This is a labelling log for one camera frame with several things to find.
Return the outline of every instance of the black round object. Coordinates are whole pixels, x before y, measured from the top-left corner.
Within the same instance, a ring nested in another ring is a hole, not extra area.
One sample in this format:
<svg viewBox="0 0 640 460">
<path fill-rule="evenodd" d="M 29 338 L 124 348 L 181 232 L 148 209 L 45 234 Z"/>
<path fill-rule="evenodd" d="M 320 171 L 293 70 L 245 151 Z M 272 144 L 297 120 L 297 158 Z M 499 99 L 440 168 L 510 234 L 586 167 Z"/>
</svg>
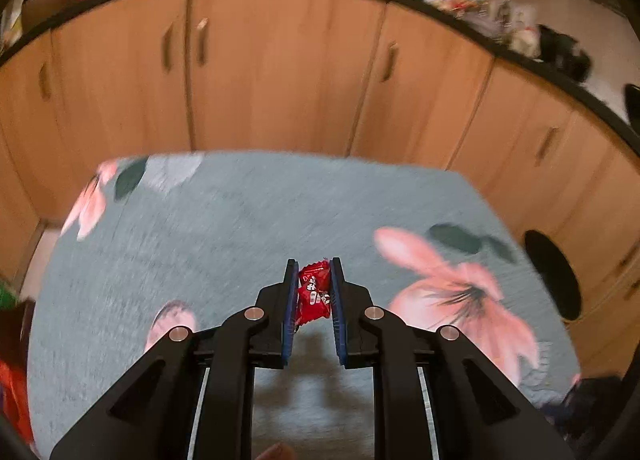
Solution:
<svg viewBox="0 0 640 460">
<path fill-rule="evenodd" d="M 640 133 L 640 88 L 631 83 L 625 85 L 626 114 L 635 133 Z"/>
<path fill-rule="evenodd" d="M 539 231 L 524 234 L 524 248 L 536 268 L 560 315 L 569 321 L 582 311 L 580 286 L 562 251 Z"/>
<path fill-rule="evenodd" d="M 538 25 L 538 31 L 540 32 L 540 60 L 555 65 L 558 33 L 543 24 Z"/>
<path fill-rule="evenodd" d="M 580 49 L 577 56 L 570 54 L 565 59 L 564 68 L 562 69 L 569 78 L 574 79 L 578 83 L 588 78 L 590 70 L 591 58 L 582 49 Z"/>
</svg>

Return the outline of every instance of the wooden cabinet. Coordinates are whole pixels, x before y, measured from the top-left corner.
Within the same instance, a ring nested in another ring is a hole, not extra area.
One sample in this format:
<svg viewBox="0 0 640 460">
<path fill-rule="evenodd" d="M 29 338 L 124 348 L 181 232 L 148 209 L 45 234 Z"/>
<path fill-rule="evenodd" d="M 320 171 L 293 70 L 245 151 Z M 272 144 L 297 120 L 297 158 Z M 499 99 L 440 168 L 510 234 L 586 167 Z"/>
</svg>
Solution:
<svg viewBox="0 0 640 460">
<path fill-rule="evenodd" d="M 609 146 L 565 94 L 496 62 L 451 169 L 482 193 L 521 241 L 527 229 L 557 229 Z"/>
<path fill-rule="evenodd" d="M 640 237 L 640 177 L 593 114 L 497 62 L 451 169 L 517 240 L 535 229 L 558 245 L 580 284 L 582 313 L 610 293 Z"/>
<path fill-rule="evenodd" d="M 437 21 L 388 5 L 351 154 L 447 167 L 491 61 Z"/>
<path fill-rule="evenodd" d="M 13 280 L 28 258 L 36 215 L 0 133 L 0 275 Z"/>
<path fill-rule="evenodd" d="M 383 8 L 192 0 L 195 147 L 346 155 Z"/>
<path fill-rule="evenodd" d="M 585 315 L 639 252 L 639 173 L 638 158 L 612 144 L 575 208 L 552 233 L 580 281 Z"/>
<path fill-rule="evenodd" d="M 569 325 L 582 375 L 623 375 L 640 342 L 640 257 L 593 312 Z"/>
<path fill-rule="evenodd" d="M 60 136 L 63 107 L 53 72 L 47 31 L 0 68 L 0 126 L 36 212 L 61 223 L 83 180 Z"/>
<path fill-rule="evenodd" d="M 53 31 L 63 137 L 85 178 L 107 159 L 190 150 L 188 0 L 114 0 Z"/>
</svg>

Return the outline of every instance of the candy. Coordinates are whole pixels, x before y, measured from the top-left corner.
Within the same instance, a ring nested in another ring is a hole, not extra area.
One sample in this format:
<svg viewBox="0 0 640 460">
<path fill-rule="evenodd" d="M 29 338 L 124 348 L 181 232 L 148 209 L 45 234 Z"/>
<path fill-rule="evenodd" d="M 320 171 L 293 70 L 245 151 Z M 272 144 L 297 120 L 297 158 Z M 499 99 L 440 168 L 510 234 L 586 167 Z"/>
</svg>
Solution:
<svg viewBox="0 0 640 460">
<path fill-rule="evenodd" d="M 329 262 L 310 263 L 303 267 L 298 275 L 298 309 L 296 310 L 296 327 L 314 319 L 331 316 L 331 299 L 329 296 Z"/>
</svg>

